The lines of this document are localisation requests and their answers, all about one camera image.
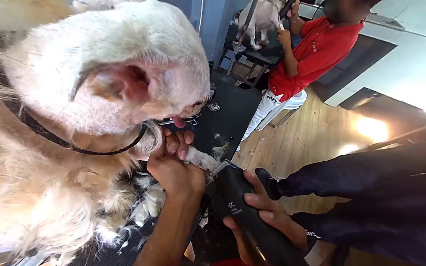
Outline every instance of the white wall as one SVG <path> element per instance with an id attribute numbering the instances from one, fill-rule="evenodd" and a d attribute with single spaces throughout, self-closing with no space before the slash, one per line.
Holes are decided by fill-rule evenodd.
<path id="1" fill-rule="evenodd" d="M 314 10 L 312 6 L 301 4 L 300 15 L 311 17 Z M 361 34 L 397 47 L 325 103 L 337 106 L 358 90 L 370 88 L 426 111 L 426 0 L 383 0 L 373 12 L 395 18 L 406 31 L 391 29 L 369 19 Z"/>
<path id="2" fill-rule="evenodd" d="M 361 34 L 397 47 L 326 103 L 336 106 L 366 87 L 426 111 L 426 37 L 371 23 Z"/>
<path id="3" fill-rule="evenodd" d="M 382 0 L 372 12 L 395 19 L 406 31 L 426 36 L 426 0 Z"/>

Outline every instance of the hand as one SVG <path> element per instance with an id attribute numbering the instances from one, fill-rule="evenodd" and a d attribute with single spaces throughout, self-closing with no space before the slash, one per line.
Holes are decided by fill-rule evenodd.
<path id="1" fill-rule="evenodd" d="M 172 134 L 172 131 L 164 129 L 164 134 L 167 141 L 167 153 L 172 156 L 176 154 L 180 160 L 185 160 L 188 153 L 188 146 L 193 143 L 193 132 L 187 130 L 177 131 L 175 134 Z"/>
<path id="2" fill-rule="evenodd" d="M 267 195 L 266 190 L 261 184 L 259 178 L 249 171 L 244 171 L 244 177 L 251 183 L 256 193 L 245 193 L 244 200 L 246 203 L 254 208 L 259 209 L 259 216 L 261 219 L 268 223 L 270 226 L 275 227 L 281 231 L 293 245 L 301 250 L 307 248 L 307 233 L 302 226 L 295 223 L 290 219 L 289 215 L 280 206 L 278 201 L 273 201 Z M 226 217 L 223 220 L 224 225 L 229 227 L 236 238 L 238 244 L 238 251 L 241 260 L 249 266 L 254 266 L 254 262 L 248 253 L 242 238 L 242 232 L 239 226 L 235 223 L 232 217 Z"/>
<path id="3" fill-rule="evenodd" d="M 292 41 L 290 40 L 290 32 L 277 28 L 277 40 L 284 49 L 292 49 Z"/>
<path id="4" fill-rule="evenodd" d="M 294 22 L 299 18 L 299 8 L 300 8 L 300 0 L 295 0 L 293 3 L 292 9 L 287 12 L 287 16 L 289 17 L 290 22 Z"/>
<path id="5" fill-rule="evenodd" d="M 162 145 L 151 154 L 147 170 L 163 186 L 167 197 L 180 200 L 200 198 L 205 191 L 205 172 L 192 164 L 185 165 L 175 159 L 175 154 L 182 155 L 183 151 L 188 151 L 185 139 L 192 143 L 193 133 L 172 134 L 168 131 L 167 134 L 169 136 L 166 137 L 162 132 Z"/>

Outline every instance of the small white dog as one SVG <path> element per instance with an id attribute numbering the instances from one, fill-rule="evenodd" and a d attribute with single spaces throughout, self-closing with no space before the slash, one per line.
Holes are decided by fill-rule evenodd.
<path id="1" fill-rule="evenodd" d="M 284 26 L 279 21 L 279 11 L 284 6 L 285 0 L 259 0 L 254 9 L 254 13 L 249 23 L 246 34 L 250 37 L 251 46 L 254 50 L 262 48 L 261 45 L 268 45 L 267 32 L 271 29 L 280 28 L 284 30 Z M 248 17 L 249 10 L 251 9 L 252 1 L 241 12 L 238 20 L 238 35 L 237 38 L 243 33 L 243 27 Z M 261 40 L 256 44 L 256 32 L 261 33 Z"/>
<path id="2" fill-rule="evenodd" d="M 158 214 L 162 187 L 135 180 L 144 192 L 134 203 L 136 189 L 118 173 L 159 147 L 154 119 L 196 114 L 210 92 L 204 49 L 180 9 L 157 0 L 65 3 L 0 0 L 0 243 L 58 264 L 92 237 L 112 244 L 127 221 L 142 226 Z M 28 129 L 8 99 L 86 150 L 119 150 L 147 130 L 126 152 L 81 154 Z M 187 160 L 217 165 L 195 149 Z"/>

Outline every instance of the scissors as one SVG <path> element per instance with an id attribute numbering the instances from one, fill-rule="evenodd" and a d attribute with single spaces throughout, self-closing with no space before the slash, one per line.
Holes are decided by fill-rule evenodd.
<path id="1" fill-rule="evenodd" d="M 193 116 L 186 117 L 184 120 L 185 122 L 190 123 L 192 125 L 198 125 L 198 123 L 196 122 L 196 118 L 199 118 L 199 117 L 200 115 L 193 115 Z M 174 120 L 170 118 L 168 121 L 157 123 L 157 125 L 166 125 L 166 124 L 174 124 Z"/>

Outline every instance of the dog collar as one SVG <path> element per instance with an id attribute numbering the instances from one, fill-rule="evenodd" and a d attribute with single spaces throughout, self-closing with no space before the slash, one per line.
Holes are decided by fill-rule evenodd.
<path id="1" fill-rule="evenodd" d="M 4 70 L 2 67 L 0 67 L 0 84 L 4 85 L 8 88 L 12 88 L 12 86 L 9 83 L 8 77 L 6 76 Z M 36 119 L 34 119 L 25 109 L 22 105 L 22 101 L 19 98 L 11 98 L 3 101 L 6 107 L 11 110 L 11 112 L 19 118 L 19 120 L 24 123 L 28 128 L 30 128 L 34 133 L 37 135 L 43 136 L 44 138 L 50 140 L 51 142 L 54 142 L 62 147 L 72 149 L 76 152 L 83 153 L 83 154 L 90 154 L 90 155 L 114 155 L 119 154 L 122 152 L 125 152 L 129 150 L 130 148 L 133 148 L 144 136 L 147 125 L 145 122 L 142 123 L 141 132 L 139 132 L 139 135 L 136 137 L 136 139 L 129 144 L 128 146 L 111 152 L 96 152 L 91 150 L 85 150 L 82 148 L 79 148 L 72 143 L 69 143 L 58 136 L 56 136 L 54 133 L 50 132 L 48 129 L 46 129 L 43 125 L 39 124 Z"/>

